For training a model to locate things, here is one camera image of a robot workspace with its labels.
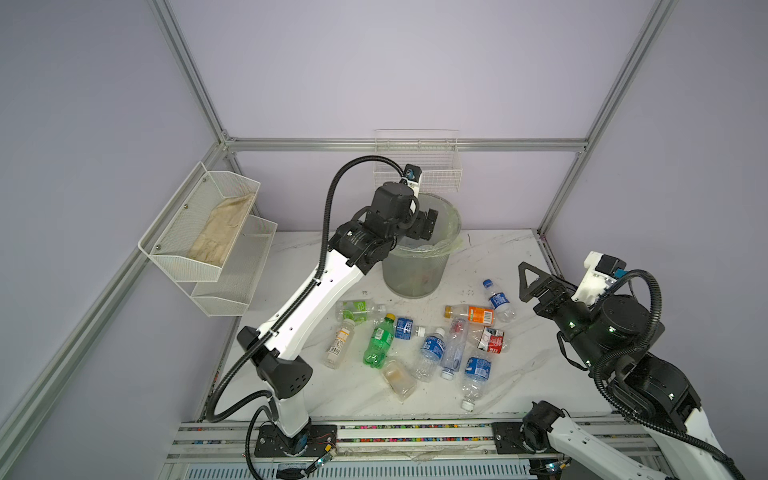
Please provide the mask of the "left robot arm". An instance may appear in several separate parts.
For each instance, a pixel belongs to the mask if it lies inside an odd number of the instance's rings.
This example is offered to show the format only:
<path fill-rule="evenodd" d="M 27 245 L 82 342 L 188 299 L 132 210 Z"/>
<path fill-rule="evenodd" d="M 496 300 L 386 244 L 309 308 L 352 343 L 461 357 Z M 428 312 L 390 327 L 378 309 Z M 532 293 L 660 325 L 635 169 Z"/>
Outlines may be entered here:
<path fill-rule="evenodd" d="M 331 226 L 335 192 L 343 176 L 365 163 L 392 168 L 397 178 L 376 188 L 369 205 L 351 220 Z M 257 328 L 244 328 L 244 352 L 222 376 L 205 410 L 209 423 L 218 423 L 254 400 L 269 401 L 272 421 L 289 439 L 302 437 L 310 418 L 303 390 L 313 373 L 300 353 L 330 308 L 376 264 L 382 262 L 405 237 L 431 238 L 438 214 L 422 210 L 419 193 L 423 171 L 420 167 L 398 165 L 380 155 L 365 155 L 344 164 L 333 176 L 323 206 L 318 263 L 289 300 Z M 224 411 L 218 403 L 234 376 L 252 363 L 267 389 L 251 393 Z"/>

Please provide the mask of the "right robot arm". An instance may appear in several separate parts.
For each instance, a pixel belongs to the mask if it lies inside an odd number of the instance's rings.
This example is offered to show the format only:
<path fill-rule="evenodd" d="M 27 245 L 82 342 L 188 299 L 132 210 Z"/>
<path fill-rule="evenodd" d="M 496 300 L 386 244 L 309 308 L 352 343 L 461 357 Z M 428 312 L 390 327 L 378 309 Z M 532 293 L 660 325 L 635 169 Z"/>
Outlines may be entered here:
<path fill-rule="evenodd" d="M 687 376 L 650 351 L 664 331 L 658 281 L 599 252 L 591 252 L 584 266 L 582 281 L 573 286 L 520 263 L 520 300 L 538 302 L 535 314 L 553 321 L 559 346 L 576 353 L 574 367 L 587 372 L 605 401 L 653 439 L 670 478 L 742 478 L 721 450 Z"/>

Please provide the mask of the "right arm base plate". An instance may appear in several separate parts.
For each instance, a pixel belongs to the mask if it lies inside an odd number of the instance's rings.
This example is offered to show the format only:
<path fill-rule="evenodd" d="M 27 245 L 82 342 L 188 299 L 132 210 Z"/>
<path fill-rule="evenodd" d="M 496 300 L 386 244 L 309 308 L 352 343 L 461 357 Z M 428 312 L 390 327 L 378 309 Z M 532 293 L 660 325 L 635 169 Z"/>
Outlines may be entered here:
<path fill-rule="evenodd" d="M 492 437 L 499 455 L 533 454 L 525 443 L 523 435 L 523 422 L 500 421 L 491 424 Z"/>

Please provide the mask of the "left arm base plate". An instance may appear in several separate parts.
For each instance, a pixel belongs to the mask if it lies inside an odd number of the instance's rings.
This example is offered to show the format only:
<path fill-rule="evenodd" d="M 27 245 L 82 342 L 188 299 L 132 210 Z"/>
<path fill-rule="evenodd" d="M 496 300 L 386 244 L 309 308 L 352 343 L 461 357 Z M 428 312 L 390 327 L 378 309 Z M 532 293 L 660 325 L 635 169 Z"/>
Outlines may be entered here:
<path fill-rule="evenodd" d="M 259 427 L 253 447 L 256 458 L 314 458 L 337 442 L 338 426 L 308 424 L 296 436 L 287 436 L 278 426 L 265 423 Z"/>

